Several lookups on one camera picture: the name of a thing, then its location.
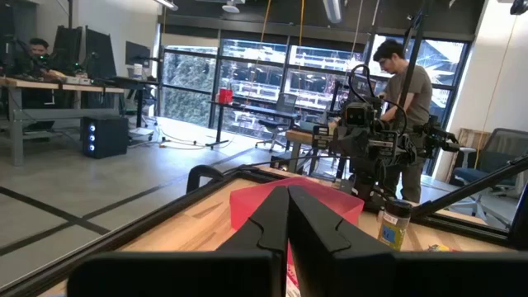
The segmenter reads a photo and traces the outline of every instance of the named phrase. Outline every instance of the bottle with yellow label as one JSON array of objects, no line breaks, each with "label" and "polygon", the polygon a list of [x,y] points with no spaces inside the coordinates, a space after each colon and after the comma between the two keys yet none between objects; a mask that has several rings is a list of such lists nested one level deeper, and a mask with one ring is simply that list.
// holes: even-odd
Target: bottle with yellow label
[{"label": "bottle with yellow label", "polygon": [[413,206],[405,200],[387,201],[382,215],[378,240],[399,251],[402,248],[405,230],[411,219],[412,208]]}]

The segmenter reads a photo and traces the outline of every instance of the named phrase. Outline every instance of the gray chair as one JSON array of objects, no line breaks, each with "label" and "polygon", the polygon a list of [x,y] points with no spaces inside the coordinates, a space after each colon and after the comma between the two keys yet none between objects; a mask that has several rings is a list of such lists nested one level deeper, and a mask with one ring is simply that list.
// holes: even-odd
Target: gray chair
[{"label": "gray chair", "polygon": [[[508,161],[525,154],[527,149],[528,132],[497,128],[492,132],[482,151],[479,152],[477,167],[468,168],[468,156],[470,153],[476,152],[476,149],[461,148],[460,151],[464,153],[464,161],[462,162],[462,167],[456,168],[453,173],[455,174],[455,178],[464,184],[475,182],[487,176],[489,173],[504,167]],[[486,214],[489,214],[509,228],[511,219],[483,205],[481,201],[482,197],[484,195],[518,197],[525,183],[525,174],[522,172],[516,177],[507,178],[500,181],[497,185],[480,191],[477,194],[477,198],[470,197],[472,201],[461,201],[453,204],[451,207],[470,208],[472,209],[472,215],[478,216],[481,219],[486,219]]]},{"label": "gray chair", "polygon": [[[281,93],[279,94],[279,99],[277,100],[276,110],[293,113],[295,112],[296,102],[296,95]],[[275,143],[280,145],[282,148],[285,148],[285,145],[278,142],[276,138],[279,133],[286,131],[288,127],[290,127],[290,124],[287,122],[280,122],[276,120],[275,117],[265,120],[258,120],[258,124],[263,125],[268,131],[271,132],[271,139],[257,142],[255,144],[255,148],[258,146],[258,144],[271,144],[270,153],[273,151]]]}]

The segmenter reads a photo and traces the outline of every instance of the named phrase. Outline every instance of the bottle cap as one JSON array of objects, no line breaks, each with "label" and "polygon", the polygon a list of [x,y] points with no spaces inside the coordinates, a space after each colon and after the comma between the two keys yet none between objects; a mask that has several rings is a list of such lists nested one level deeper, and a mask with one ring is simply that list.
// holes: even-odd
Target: bottle cap
[{"label": "bottle cap", "polygon": [[400,218],[410,218],[413,206],[405,200],[392,200],[385,203],[385,211]]}]

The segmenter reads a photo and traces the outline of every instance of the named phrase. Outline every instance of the gray floor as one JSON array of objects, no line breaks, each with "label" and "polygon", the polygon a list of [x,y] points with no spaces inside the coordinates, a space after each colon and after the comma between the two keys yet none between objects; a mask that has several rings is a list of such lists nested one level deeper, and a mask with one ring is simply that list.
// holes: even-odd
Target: gray floor
[{"label": "gray floor", "polygon": [[[167,119],[159,124],[172,137],[199,144],[215,140],[214,130]],[[101,160],[82,156],[73,139],[25,143],[24,167],[11,166],[9,148],[0,144],[0,287],[178,199],[195,165],[224,171],[269,161],[271,156],[267,148],[254,148],[257,139],[228,133],[223,139],[230,142],[215,150],[174,142],[171,148],[140,145],[126,155]],[[331,162],[321,161],[317,172],[335,172]],[[436,181],[424,182],[434,187],[423,188],[422,200],[453,190]],[[491,202],[504,208],[499,203],[503,201]]]}]

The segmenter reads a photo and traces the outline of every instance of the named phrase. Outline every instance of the red object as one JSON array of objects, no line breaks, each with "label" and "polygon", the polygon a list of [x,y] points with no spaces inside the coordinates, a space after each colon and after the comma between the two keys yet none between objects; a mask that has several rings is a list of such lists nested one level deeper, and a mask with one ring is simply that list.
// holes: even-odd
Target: red object
[{"label": "red object", "polygon": [[218,103],[220,104],[229,104],[233,102],[233,90],[229,90],[226,88],[220,89],[220,94],[218,97]]},{"label": "red object", "polygon": [[[281,181],[269,182],[258,186],[231,192],[229,207],[231,209],[231,227],[238,230],[246,220],[270,195],[276,186],[302,186],[310,195],[335,211],[349,223],[357,225],[364,201],[347,193],[323,186],[303,177],[292,177]],[[291,248],[288,244],[288,263],[293,265]]]}]

